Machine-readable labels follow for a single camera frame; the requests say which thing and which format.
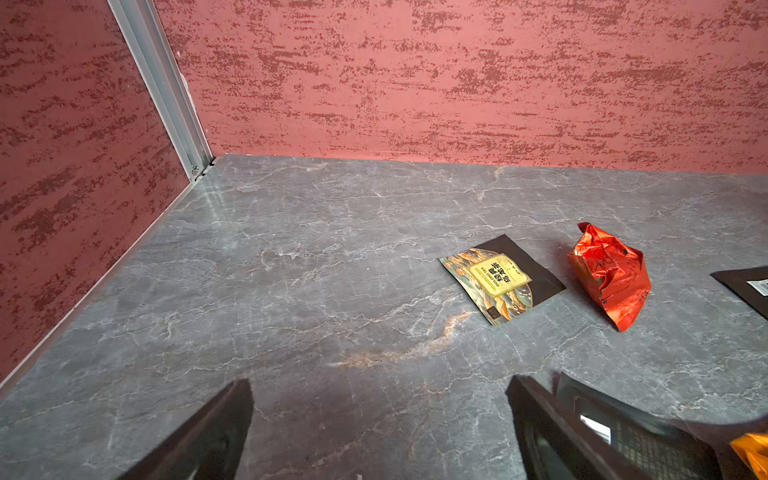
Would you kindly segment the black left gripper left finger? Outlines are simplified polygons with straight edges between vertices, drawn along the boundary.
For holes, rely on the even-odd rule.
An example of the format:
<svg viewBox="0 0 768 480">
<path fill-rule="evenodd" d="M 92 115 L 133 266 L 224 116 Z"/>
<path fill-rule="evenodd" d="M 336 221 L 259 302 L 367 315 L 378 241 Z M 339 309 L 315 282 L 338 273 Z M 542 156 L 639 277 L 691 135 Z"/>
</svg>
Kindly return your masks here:
<svg viewBox="0 0 768 480">
<path fill-rule="evenodd" d="M 233 479 L 254 411 L 250 382 L 229 383 L 123 479 Z"/>
</svg>

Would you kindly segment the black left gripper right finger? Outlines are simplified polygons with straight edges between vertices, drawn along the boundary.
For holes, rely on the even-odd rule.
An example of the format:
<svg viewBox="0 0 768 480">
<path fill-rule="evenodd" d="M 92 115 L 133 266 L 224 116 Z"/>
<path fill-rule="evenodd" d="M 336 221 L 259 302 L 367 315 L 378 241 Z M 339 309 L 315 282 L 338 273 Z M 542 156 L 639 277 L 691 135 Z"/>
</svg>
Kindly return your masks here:
<svg viewBox="0 0 768 480">
<path fill-rule="evenodd" d="M 515 375 L 506 391 L 529 479 L 645 479 L 579 417 L 530 376 Z"/>
</svg>

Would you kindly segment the black yellow oolong tea bag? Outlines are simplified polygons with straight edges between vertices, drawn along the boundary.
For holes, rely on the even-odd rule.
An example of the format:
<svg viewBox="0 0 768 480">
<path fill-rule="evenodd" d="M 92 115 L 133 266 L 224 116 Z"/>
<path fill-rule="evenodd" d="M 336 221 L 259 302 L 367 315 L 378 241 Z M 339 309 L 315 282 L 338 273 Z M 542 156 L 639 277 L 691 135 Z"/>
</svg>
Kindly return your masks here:
<svg viewBox="0 0 768 480">
<path fill-rule="evenodd" d="M 506 235 L 439 261 L 493 326 L 509 322 L 565 290 L 554 274 Z"/>
</svg>

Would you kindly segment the red tea bag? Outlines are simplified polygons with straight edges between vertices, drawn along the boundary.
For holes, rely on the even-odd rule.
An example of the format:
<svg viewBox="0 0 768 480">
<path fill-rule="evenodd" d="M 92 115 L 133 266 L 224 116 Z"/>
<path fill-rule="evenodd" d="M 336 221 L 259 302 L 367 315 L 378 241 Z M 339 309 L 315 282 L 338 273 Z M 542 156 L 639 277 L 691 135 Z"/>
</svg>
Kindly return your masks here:
<svg viewBox="0 0 768 480">
<path fill-rule="evenodd" d="M 652 288 L 644 254 L 589 222 L 578 228 L 582 236 L 568 253 L 569 263 L 592 300 L 619 332 L 625 332 Z"/>
</svg>

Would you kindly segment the orange tea bag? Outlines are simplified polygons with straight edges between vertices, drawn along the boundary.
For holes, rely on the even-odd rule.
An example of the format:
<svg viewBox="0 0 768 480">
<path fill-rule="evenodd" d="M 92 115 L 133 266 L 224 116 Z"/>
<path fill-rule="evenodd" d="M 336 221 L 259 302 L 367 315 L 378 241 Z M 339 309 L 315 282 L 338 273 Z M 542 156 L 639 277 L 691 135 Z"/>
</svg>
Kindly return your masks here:
<svg viewBox="0 0 768 480">
<path fill-rule="evenodd" d="M 746 433 L 730 442 L 733 451 L 759 480 L 768 480 L 768 434 Z"/>
</svg>

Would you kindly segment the black tea bag with label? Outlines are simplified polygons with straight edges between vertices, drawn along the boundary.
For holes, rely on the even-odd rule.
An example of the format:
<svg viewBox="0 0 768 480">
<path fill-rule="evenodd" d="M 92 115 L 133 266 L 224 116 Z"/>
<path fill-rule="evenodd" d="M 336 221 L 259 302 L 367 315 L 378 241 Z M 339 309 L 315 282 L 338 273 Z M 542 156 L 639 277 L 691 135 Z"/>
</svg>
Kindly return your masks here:
<svg viewBox="0 0 768 480">
<path fill-rule="evenodd" d="M 767 266 L 717 271 L 711 276 L 768 319 Z"/>
</svg>

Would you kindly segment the aluminium corner post left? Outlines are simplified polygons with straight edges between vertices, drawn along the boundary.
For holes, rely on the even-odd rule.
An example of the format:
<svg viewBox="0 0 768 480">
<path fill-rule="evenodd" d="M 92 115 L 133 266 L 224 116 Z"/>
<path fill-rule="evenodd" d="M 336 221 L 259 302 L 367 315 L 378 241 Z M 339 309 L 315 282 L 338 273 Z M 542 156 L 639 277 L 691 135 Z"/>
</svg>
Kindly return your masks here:
<svg viewBox="0 0 768 480">
<path fill-rule="evenodd" d="M 155 3 L 151 0 L 109 0 L 108 5 L 184 172 L 194 183 L 206 173 L 214 155 Z"/>
</svg>

